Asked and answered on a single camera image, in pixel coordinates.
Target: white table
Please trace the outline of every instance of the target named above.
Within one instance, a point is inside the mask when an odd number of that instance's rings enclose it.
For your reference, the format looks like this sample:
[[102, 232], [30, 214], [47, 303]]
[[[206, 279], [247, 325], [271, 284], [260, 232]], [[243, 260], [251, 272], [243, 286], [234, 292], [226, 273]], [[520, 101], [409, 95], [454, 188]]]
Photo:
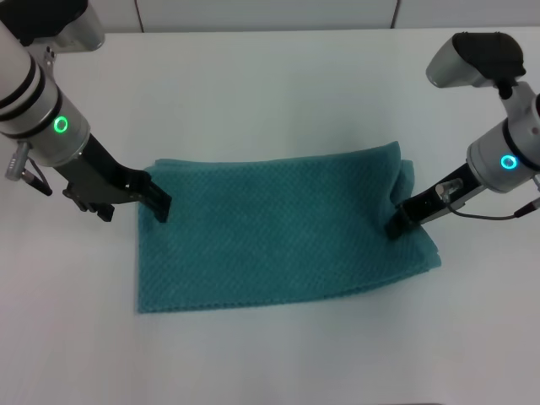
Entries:
[[[540, 29], [504, 29], [540, 90]], [[504, 118], [492, 89], [436, 89], [424, 70], [455, 30], [109, 35], [56, 76], [125, 165], [247, 161], [393, 140], [417, 191]], [[0, 139], [2, 162], [11, 153]], [[0, 403], [448, 405], [540, 397], [540, 214], [447, 216], [443, 266], [369, 294], [258, 309], [135, 312], [136, 206], [111, 224], [0, 181]], [[485, 192], [467, 211], [536, 196]]]

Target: towel fold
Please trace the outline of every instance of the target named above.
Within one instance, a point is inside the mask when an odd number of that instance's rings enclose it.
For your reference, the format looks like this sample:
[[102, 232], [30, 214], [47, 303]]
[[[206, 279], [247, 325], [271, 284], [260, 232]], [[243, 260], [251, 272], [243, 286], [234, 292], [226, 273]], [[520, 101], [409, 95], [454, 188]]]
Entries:
[[256, 163], [163, 159], [148, 172], [172, 204], [166, 224], [139, 209], [139, 312], [322, 300], [440, 265], [423, 229], [386, 238], [413, 190], [397, 143]]

